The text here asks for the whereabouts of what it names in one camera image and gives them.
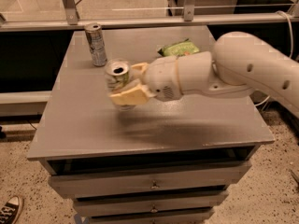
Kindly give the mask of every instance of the gray table top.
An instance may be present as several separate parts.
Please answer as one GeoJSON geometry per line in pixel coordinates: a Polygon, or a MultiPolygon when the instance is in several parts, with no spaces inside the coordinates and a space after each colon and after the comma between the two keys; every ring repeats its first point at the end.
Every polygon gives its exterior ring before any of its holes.
{"type": "MultiPolygon", "coordinates": [[[[201,51],[214,39],[206,27],[107,30],[107,57],[152,62],[158,46],[190,38],[201,51]]],[[[75,32],[38,125],[28,159],[71,159],[272,143],[249,97],[151,99],[118,111],[107,98],[104,68],[92,65],[84,32],[75,32]]]]}

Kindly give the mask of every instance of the drawer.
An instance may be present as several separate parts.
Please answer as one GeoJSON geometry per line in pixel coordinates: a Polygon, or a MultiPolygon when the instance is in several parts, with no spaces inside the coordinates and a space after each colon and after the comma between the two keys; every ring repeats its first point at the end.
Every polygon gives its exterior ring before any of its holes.
{"type": "Polygon", "coordinates": [[[169,224],[204,221],[213,215],[211,208],[191,209],[156,214],[124,215],[115,217],[90,218],[91,224],[169,224]]]}
{"type": "Polygon", "coordinates": [[[194,163],[86,175],[52,176],[49,184],[65,198],[188,189],[236,183],[250,168],[249,161],[194,163]]]}
{"type": "Polygon", "coordinates": [[[113,216],[132,213],[158,213],[169,210],[212,207],[219,205],[227,197],[227,191],[167,191],[159,194],[148,193],[117,198],[106,198],[78,202],[74,209],[82,217],[113,216]]]}

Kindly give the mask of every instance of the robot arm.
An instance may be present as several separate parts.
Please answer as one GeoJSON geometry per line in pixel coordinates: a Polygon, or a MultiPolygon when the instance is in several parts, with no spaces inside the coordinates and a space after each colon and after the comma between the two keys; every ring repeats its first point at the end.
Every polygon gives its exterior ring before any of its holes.
{"type": "Polygon", "coordinates": [[[160,58],[133,65],[132,71],[134,81],[110,95],[117,105],[140,105],[151,97],[171,101],[195,93],[237,98],[259,90],[299,118],[299,64],[246,33],[223,35],[212,52],[160,58]]]}

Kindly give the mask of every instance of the white cable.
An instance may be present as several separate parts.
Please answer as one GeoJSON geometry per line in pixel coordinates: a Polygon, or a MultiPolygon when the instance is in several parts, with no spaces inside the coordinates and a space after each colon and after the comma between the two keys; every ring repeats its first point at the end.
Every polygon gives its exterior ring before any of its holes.
{"type": "MultiPolygon", "coordinates": [[[[289,57],[291,58],[292,57],[292,53],[293,53],[293,33],[292,33],[292,23],[291,23],[291,20],[288,16],[287,13],[285,13],[284,11],[278,11],[277,14],[279,14],[280,16],[284,17],[287,19],[288,21],[288,24],[289,24],[289,31],[290,31],[290,40],[291,40],[291,51],[290,51],[290,55],[289,57]]],[[[260,106],[264,103],[266,103],[269,99],[270,99],[270,95],[268,95],[263,101],[261,101],[260,103],[256,104],[255,106],[260,106]]]]}

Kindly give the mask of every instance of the green chip bag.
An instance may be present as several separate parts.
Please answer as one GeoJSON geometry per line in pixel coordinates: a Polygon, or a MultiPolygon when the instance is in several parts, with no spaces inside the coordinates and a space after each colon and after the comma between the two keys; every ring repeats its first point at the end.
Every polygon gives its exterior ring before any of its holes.
{"type": "Polygon", "coordinates": [[[199,48],[197,48],[189,39],[164,46],[158,50],[158,53],[162,56],[186,56],[197,52],[199,52],[199,48]]]}

